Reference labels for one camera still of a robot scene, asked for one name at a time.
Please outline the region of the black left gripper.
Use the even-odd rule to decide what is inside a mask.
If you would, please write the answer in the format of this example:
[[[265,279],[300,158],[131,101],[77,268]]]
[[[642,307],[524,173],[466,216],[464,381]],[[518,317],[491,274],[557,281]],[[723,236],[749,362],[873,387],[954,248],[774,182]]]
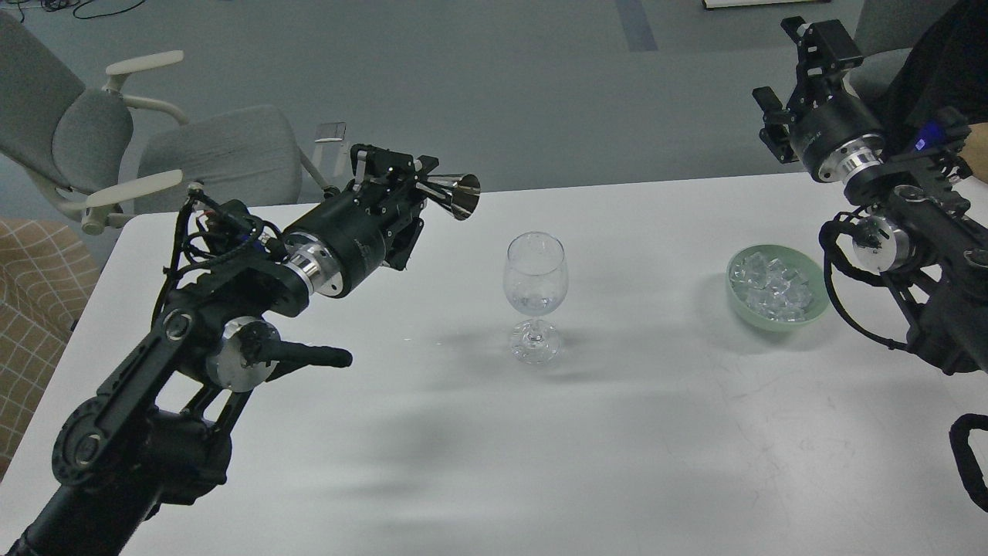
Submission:
[[[315,205],[283,236],[294,251],[314,259],[319,272],[312,288],[329,298],[349,295],[381,267],[404,270],[424,228],[426,201],[418,189],[441,197],[441,190],[428,183],[429,173],[440,165],[435,156],[413,158],[355,144],[350,165],[349,190]],[[415,187],[398,187],[406,184]]]

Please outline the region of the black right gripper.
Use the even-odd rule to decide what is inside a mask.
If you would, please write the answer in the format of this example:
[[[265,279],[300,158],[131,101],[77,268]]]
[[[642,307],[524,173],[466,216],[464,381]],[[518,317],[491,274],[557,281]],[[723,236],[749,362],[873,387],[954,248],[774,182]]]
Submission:
[[[753,89],[763,112],[759,137],[780,163],[801,161],[816,182],[847,184],[880,165],[885,148],[885,131],[860,98],[833,97],[864,54],[838,20],[788,17],[781,28],[797,46],[795,87],[785,107],[770,86]]]

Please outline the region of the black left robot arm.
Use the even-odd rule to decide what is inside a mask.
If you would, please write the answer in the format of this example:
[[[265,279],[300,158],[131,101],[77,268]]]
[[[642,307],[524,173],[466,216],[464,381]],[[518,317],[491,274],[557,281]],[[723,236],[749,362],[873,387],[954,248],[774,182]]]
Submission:
[[[434,156],[357,144],[353,179],[282,231],[240,201],[188,188],[151,329],[61,426],[59,489],[11,555],[117,555],[164,504],[222,485],[232,430],[252,391],[293,371],[345,368],[349,351],[285,341],[265,320],[295,317],[310,297],[349,295],[381,267],[402,270],[427,201],[466,219],[472,174],[430,180]]]

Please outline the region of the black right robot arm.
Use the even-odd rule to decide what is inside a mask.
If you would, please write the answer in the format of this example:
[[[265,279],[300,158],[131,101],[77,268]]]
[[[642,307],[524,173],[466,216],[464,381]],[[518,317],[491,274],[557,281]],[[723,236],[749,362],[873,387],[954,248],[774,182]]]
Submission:
[[[844,87],[844,75],[864,60],[844,26],[801,17],[780,25],[797,47],[795,87],[787,104],[769,86],[753,91],[763,111],[761,140],[781,163],[799,161],[813,180],[842,183],[854,207],[819,233],[831,303],[851,321],[835,270],[885,288],[908,321],[906,339],[867,337],[946,375],[985,371],[986,229],[952,189],[969,176],[959,156],[966,119],[942,108],[907,151],[890,154],[878,120]]]

